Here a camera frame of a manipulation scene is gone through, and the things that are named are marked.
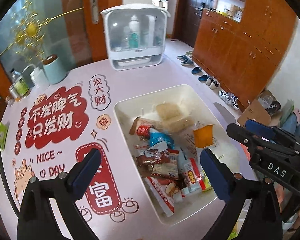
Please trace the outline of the orange snack packet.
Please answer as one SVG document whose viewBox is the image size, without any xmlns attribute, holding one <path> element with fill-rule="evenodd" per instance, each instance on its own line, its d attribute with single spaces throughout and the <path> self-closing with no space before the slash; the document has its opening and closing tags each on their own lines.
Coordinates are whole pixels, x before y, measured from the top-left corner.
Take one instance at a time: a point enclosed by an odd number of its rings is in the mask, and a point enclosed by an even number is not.
<svg viewBox="0 0 300 240">
<path fill-rule="evenodd" d="M 213 125 L 193 130 L 194 145 L 197 148 L 206 148 L 213 145 Z"/>
</svg>

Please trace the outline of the yellow-green snack packet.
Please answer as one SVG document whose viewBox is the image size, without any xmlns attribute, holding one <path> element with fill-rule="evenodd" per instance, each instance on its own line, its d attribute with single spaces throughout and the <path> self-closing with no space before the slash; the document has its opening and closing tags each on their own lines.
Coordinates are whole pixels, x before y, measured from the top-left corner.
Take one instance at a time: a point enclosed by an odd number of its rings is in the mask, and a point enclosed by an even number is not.
<svg viewBox="0 0 300 240">
<path fill-rule="evenodd" d="M 211 183 L 210 183 L 206 173 L 204 171 L 202 171 L 200 174 L 202 176 L 202 181 L 203 181 L 203 184 L 204 184 L 203 192 L 211 190 L 212 186 L 211 186 Z"/>
</svg>

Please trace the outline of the silver grey snack packet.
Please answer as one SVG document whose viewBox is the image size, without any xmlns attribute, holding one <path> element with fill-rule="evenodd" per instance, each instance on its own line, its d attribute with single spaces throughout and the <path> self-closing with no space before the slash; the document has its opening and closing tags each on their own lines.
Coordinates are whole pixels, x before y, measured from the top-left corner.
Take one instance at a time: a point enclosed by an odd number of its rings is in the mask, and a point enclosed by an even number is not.
<svg viewBox="0 0 300 240">
<path fill-rule="evenodd" d="M 185 184 L 185 186 L 181 189 L 181 194 L 183 196 L 197 191 L 203 192 L 204 184 L 199 167 L 193 158 L 186 157 L 182 149 L 180 149 L 178 155 L 178 171 Z"/>
</svg>

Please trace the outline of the pale rice cracker packet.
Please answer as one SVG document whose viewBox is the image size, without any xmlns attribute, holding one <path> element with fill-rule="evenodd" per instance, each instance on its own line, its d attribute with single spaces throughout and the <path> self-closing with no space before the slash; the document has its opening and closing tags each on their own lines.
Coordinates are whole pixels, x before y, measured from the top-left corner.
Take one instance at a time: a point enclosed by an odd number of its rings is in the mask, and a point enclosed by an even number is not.
<svg viewBox="0 0 300 240">
<path fill-rule="evenodd" d="M 168 133 L 178 133 L 194 125 L 192 116 L 184 114 L 175 103 L 161 103 L 155 109 L 160 118 L 160 128 Z"/>
</svg>

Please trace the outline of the beige cracker packet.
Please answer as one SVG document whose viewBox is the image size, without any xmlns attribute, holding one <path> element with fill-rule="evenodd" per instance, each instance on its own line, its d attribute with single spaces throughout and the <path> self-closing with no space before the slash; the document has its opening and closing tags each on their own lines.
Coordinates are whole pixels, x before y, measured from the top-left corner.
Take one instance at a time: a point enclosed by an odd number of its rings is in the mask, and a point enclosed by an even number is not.
<svg viewBox="0 0 300 240">
<path fill-rule="evenodd" d="M 179 179 L 179 171 L 178 171 L 179 151 L 168 149 L 168 154 L 170 156 L 170 162 L 164 164 L 152 165 L 151 175 L 172 179 L 172 180 L 178 180 Z"/>
</svg>

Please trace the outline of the blue snack packet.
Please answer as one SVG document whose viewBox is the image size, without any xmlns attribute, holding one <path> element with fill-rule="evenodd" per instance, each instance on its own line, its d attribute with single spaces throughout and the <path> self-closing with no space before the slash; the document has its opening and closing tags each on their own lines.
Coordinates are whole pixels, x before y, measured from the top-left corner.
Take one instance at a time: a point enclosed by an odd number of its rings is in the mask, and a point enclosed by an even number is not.
<svg viewBox="0 0 300 240">
<path fill-rule="evenodd" d="M 174 149 L 174 140 L 168 134 L 159 132 L 154 128 L 149 130 L 149 145 L 152 147 L 159 142 L 165 141 L 169 149 Z"/>
</svg>

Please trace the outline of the red white long snack packet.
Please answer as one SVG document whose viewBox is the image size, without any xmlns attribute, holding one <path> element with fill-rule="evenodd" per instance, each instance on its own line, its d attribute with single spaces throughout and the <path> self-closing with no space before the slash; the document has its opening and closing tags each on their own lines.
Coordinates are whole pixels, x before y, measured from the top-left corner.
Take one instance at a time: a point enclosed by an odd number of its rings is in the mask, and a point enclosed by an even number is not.
<svg viewBox="0 0 300 240">
<path fill-rule="evenodd" d="M 175 181 L 170 179 L 160 179 L 154 177 L 146 177 L 146 184 L 158 201 L 164 214 L 171 217 L 175 213 L 174 204 L 183 201 L 181 190 Z"/>
</svg>

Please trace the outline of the brown nut snack clear packet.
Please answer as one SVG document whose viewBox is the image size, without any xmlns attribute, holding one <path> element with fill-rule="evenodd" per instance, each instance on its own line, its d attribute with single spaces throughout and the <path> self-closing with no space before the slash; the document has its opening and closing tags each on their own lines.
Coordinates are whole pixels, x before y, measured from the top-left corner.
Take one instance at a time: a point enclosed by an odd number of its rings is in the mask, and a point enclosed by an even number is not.
<svg viewBox="0 0 300 240">
<path fill-rule="evenodd" d="M 170 162 L 170 156 L 167 150 L 146 150 L 136 159 L 138 167 L 147 167 L 151 165 L 164 164 Z"/>
</svg>

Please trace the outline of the red jujube snack packet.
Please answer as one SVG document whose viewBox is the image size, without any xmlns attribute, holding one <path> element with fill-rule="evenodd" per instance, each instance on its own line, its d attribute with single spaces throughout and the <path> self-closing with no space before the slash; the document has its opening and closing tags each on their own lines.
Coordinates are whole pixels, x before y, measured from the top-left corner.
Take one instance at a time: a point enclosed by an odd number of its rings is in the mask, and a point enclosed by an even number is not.
<svg viewBox="0 0 300 240">
<path fill-rule="evenodd" d="M 129 134 L 136 134 L 140 138 L 149 139 L 150 129 L 154 127 L 154 124 L 154 121 L 138 116 L 134 119 L 133 124 L 129 130 Z"/>
</svg>

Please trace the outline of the cardboard box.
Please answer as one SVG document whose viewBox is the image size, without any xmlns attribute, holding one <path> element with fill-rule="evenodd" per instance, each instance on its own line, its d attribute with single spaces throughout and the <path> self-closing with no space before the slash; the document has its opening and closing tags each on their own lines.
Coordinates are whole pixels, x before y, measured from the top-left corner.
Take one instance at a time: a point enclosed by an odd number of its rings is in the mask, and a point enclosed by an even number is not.
<svg viewBox="0 0 300 240">
<path fill-rule="evenodd" d="M 282 112 L 270 115 L 266 109 L 261 105 L 261 103 L 255 99 L 251 104 L 244 110 L 244 112 L 239 116 L 237 122 L 244 126 L 248 119 L 255 120 L 266 126 L 276 126 L 280 122 Z"/>
</svg>

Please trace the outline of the white sneakers pair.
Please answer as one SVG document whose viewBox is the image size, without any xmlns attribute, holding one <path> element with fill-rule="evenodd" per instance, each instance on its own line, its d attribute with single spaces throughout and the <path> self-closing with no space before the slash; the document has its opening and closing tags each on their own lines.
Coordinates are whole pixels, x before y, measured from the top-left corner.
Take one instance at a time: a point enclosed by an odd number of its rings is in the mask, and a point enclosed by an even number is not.
<svg viewBox="0 0 300 240">
<path fill-rule="evenodd" d="M 233 93 L 220 90 L 218 95 L 228 106 L 231 106 L 236 111 L 239 110 L 238 97 Z"/>
</svg>

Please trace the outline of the white plastic storage bin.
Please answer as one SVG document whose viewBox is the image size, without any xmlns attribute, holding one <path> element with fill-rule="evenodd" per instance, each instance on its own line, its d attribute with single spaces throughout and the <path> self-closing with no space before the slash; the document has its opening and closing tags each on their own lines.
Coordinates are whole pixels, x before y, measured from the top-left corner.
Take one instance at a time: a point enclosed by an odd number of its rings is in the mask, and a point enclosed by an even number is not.
<svg viewBox="0 0 300 240">
<path fill-rule="evenodd" d="M 210 149 L 232 172 L 239 152 L 189 85 L 118 102 L 114 111 L 155 211 L 178 224 L 213 202 L 216 194 L 200 152 Z"/>
</svg>

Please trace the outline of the pink printed table mat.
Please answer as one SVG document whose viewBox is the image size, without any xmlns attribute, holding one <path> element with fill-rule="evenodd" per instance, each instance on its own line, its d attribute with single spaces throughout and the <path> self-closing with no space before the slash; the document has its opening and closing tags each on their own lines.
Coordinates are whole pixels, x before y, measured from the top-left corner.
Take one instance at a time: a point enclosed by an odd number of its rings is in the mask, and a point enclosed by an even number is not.
<svg viewBox="0 0 300 240">
<path fill-rule="evenodd" d="M 169 133 L 171 144 L 150 152 L 190 156 L 199 177 L 200 147 L 212 146 L 234 173 L 240 153 L 218 111 L 173 61 L 116 71 L 109 60 L 72 70 L 47 90 L 34 89 L 6 109 L 0 153 L 0 214 L 11 239 L 202 239 L 224 207 L 208 187 L 184 194 L 170 178 L 156 179 L 136 162 L 145 127 L 159 122 L 170 103 L 190 122 Z"/>
</svg>

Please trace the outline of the wooden cabinet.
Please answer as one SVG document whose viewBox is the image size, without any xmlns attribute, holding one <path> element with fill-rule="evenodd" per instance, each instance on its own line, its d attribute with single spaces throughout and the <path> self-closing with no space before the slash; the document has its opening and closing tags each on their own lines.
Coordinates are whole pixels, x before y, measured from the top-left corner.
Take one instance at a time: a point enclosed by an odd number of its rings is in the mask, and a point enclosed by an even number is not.
<svg viewBox="0 0 300 240">
<path fill-rule="evenodd" d="M 285 0 L 246 0 L 240 22 L 205 9 L 193 59 L 238 97 L 243 111 L 280 66 L 295 23 Z"/>
</svg>

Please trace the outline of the blue slippers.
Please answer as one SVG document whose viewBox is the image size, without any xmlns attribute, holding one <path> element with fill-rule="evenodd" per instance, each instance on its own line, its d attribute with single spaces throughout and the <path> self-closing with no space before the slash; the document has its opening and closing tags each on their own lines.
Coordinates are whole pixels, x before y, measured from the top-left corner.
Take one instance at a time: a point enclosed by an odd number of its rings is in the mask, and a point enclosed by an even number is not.
<svg viewBox="0 0 300 240">
<path fill-rule="evenodd" d="M 193 67 L 191 73 L 193 75 L 199 75 L 198 80 L 202 83 L 205 83 L 210 89 L 216 89 L 220 87 L 218 80 L 210 75 L 204 74 L 202 68 L 195 66 L 194 61 L 192 60 L 193 51 L 187 51 L 183 55 L 178 55 L 177 59 L 181 61 L 181 65 L 184 67 Z"/>
</svg>

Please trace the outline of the green tissue pack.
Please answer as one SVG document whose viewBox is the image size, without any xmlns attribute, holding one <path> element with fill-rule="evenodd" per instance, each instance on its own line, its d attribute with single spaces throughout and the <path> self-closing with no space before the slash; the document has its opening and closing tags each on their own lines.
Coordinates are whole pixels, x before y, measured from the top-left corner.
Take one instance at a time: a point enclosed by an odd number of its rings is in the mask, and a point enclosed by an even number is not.
<svg viewBox="0 0 300 240">
<path fill-rule="evenodd" d="M 8 126 L 0 122 L 0 149 L 4 150 L 6 145 Z"/>
</svg>

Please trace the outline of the silver can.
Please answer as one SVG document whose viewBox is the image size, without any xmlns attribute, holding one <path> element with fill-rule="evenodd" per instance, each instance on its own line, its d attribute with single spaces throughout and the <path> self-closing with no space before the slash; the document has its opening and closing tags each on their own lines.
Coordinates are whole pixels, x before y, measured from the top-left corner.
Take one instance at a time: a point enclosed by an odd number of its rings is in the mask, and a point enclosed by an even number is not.
<svg viewBox="0 0 300 240">
<path fill-rule="evenodd" d="M 16 102 L 19 102 L 21 100 L 21 97 L 19 95 L 19 93 L 17 92 L 17 90 L 15 89 L 14 85 L 11 85 L 9 87 L 9 92 L 12 96 L 12 98 L 16 101 Z"/>
</svg>

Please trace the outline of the green label glass bottle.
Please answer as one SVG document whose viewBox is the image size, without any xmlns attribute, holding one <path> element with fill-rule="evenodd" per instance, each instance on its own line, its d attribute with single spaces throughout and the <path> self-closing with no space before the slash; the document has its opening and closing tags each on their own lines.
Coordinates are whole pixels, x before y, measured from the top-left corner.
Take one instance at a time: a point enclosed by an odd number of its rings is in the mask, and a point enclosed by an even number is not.
<svg viewBox="0 0 300 240">
<path fill-rule="evenodd" d="M 30 88 L 27 85 L 22 74 L 16 71 L 15 69 L 11 70 L 11 74 L 12 74 L 13 86 L 17 91 L 17 93 L 20 95 L 20 97 L 23 98 L 27 97 L 30 92 Z"/>
</svg>

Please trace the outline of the white squeeze bottle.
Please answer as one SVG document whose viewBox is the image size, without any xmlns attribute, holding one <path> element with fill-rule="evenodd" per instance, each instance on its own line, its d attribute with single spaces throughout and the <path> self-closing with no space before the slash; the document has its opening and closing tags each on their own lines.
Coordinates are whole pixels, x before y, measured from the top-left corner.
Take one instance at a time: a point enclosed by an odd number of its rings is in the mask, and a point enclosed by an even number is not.
<svg viewBox="0 0 300 240">
<path fill-rule="evenodd" d="M 30 78 L 34 86 L 37 89 L 46 90 L 50 86 L 50 83 L 47 80 L 44 71 L 31 63 L 27 67 L 25 67 L 23 73 L 26 73 L 26 71 L 28 71 L 29 69 L 32 69 L 32 71 L 30 72 Z"/>
</svg>

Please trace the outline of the mint green canister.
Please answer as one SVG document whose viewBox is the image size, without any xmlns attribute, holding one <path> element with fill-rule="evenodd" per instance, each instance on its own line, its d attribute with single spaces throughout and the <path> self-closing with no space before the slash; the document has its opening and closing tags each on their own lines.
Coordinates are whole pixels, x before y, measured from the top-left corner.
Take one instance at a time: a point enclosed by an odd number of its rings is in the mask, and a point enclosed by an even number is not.
<svg viewBox="0 0 300 240">
<path fill-rule="evenodd" d="M 43 60 L 43 70 L 50 84 L 55 85 L 66 78 L 67 71 L 56 54 Z"/>
</svg>

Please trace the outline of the white cosmetics storage box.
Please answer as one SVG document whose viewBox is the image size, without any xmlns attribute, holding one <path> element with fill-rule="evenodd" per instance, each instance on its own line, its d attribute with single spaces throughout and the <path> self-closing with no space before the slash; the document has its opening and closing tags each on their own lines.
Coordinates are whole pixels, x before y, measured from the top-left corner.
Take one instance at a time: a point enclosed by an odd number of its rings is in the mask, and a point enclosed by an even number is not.
<svg viewBox="0 0 300 240">
<path fill-rule="evenodd" d="M 105 9 L 101 15 L 108 59 L 116 71 L 161 63 L 171 16 L 167 10 L 133 3 Z"/>
</svg>

